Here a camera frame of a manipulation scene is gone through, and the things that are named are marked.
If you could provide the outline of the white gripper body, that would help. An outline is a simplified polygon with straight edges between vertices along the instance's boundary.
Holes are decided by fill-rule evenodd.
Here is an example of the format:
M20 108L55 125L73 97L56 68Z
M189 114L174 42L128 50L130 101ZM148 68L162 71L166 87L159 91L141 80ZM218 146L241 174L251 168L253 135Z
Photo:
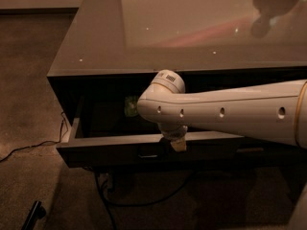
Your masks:
M169 141L175 141L184 137L188 130L187 126L166 123L159 123L158 128L162 136Z

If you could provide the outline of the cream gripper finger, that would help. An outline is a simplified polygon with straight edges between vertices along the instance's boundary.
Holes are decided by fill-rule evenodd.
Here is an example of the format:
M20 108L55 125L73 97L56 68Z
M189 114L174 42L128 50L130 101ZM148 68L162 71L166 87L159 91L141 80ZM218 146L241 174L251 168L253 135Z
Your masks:
M185 152L187 150L185 137L180 137L170 142L176 152Z

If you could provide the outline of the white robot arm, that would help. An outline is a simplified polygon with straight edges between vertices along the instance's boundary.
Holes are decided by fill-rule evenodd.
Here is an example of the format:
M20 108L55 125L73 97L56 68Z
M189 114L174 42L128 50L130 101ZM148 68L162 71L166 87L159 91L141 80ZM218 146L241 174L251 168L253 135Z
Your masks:
M187 93L180 75L160 71L137 101L177 152L188 127L307 148L307 80Z

